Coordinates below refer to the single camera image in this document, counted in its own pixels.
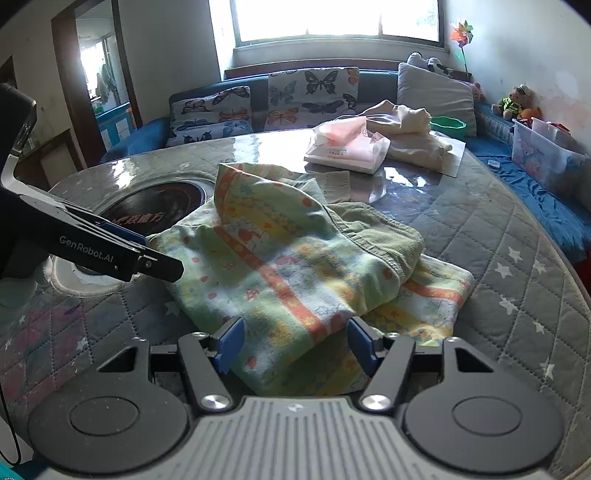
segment butterfly print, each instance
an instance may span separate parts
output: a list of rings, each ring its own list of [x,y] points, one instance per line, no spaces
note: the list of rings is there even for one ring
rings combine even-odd
[[[297,80],[290,82],[283,90],[279,90],[274,85],[269,87],[269,95],[271,96],[271,104],[277,106],[282,100],[287,105],[294,101],[293,93],[296,91]]]
[[[210,112],[211,110],[207,110],[207,108],[205,107],[205,100],[203,99],[198,99],[198,100],[189,100],[188,102],[185,102],[185,106],[183,108],[183,111],[181,112],[181,115],[185,115],[187,113],[191,113],[191,112]]]
[[[212,105],[217,105],[218,103],[223,102],[224,98],[226,98],[231,93],[233,93],[234,95],[238,95],[242,98],[250,98],[251,96],[251,91],[248,87],[229,88],[228,90],[224,90],[223,92],[218,93],[216,97],[213,99]]]
[[[357,108],[357,99],[353,95],[344,93],[343,98],[347,102],[348,108],[350,108],[351,110],[355,110]]]
[[[347,73],[349,74],[349,83],[351,85],[357,85],[359,83],[359,69],[348,67]]]
[[[235,129],[248,130],[248,124],[246,122],[226,122],[223,124],[222,137],[231,136]]]
[[[222,110],[219,112],[220,122],[226,122],[228,120],[249,120],[248,110],[244,107],[240,107],[237,110]]]
[[[302,103],[301,105],[310,113],[336,113],[336,109],[344,104],[344,101],[337,100],[331,103]]]
[[[309,93],[315,93],[316,90],[321,90],[322,87],[326,90],[328,94],[335,93],[335,80],[336,76],[339,74],[338,70],[333,70],[332,72],[328,73],[326,77],[322,80],[319,80],[316,75],[314,75],[310,70],[306,70],[304,72],[304,76],[306,77],[306,81],[308,85],[306,85],[306,95]]]
[[[189,136],[189,135],[185,135],[183,137],[184,141],[183,144],[188,144],[188,143],[195,143],[195,142],[203,142],[205,140],[211,140],[212,139],[212,133],[211,131],[209,132],[204,132],[203,135],[201,135],[201,138],[199,138],[199,136],[195,138]]]
[[[190,120],[183,123],[180,127],[177,127],[177,132],[189,130],[190,128],[202,127],[203,125],[213,125],[213,123],[205,120],[204,118],[200,118],[199,120]]]
[[[283,124],[283,120],[293,125],[297,122],[297,114],[299,111],[299,108],[287,108],[285,110],[269,112],[269,125],[274,125],[277,122],[281,125]]]

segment stuffed toy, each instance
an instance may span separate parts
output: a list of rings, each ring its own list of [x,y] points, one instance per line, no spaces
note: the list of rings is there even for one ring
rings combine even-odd
[[[484,102],[484,93],[480,89],[480,83],[468,83],[470,88],[472,89],[472,94],[474,95],[474,103]]]
[[[526,108],[519,115],[517,115],[517,121],[531,128],[533,118],[542,120],[542,109],[537,106],[535,108]]]
[[[513,120],[524,109],[531,106],[532,92],[527,85],[514,87],[507,98],[492,105],[492,112],[505,120]]]
[[[428,60],[424,60],[423,56],[417,51],[409,56],[407,63],[414,67],[443,75],[444,77],[449,77],[450,75],[450,69],[443,66],[439,59],[433,57]]]

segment teddy bear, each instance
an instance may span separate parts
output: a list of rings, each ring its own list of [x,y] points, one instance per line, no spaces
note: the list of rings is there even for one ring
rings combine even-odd
[[[424,60],[423,56],[417,51],[409,56],[407,63],[413,67],[429,70],[430,72],[443,75],[444,77],[450,76],[450,69],[443,66],[439,59],[433,57],[428,60]]]
[[[531,107],[532,92],[527,85],[514,87],[507,98],[492,105],[492,112],[505,120],[513,120],[524,109]]]

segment cable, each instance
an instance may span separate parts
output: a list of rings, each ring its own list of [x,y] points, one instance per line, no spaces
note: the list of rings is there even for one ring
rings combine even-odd
[[[10,427],[10,432],[12,433],[12,438],[14,439],[14,446],[17,448],[17,461],[11,462],[9,459],[6,458],[2,450],[0,450],[0,455],[2,458],[11,466],[17,466],[21,464],[22,456],[21,456],[21,446],[18,444],[17,433],[14,431],[14,427],[12,426],[12,420],[10,419],[10,415],[8,413],[8,407],[6,406],[6,400],[4,399],[4,391],[2,389],[2,383],[0,382],[0,398],[2,398],[2,406],[4,407],[4,413],[6,414],[6,422]]]

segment green bowl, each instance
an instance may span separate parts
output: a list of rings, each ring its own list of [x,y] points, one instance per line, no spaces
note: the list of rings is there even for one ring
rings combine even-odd
[[[431,129],[462,140],[466,136],[467,125],[457,118],[434,116],[431,118]]]

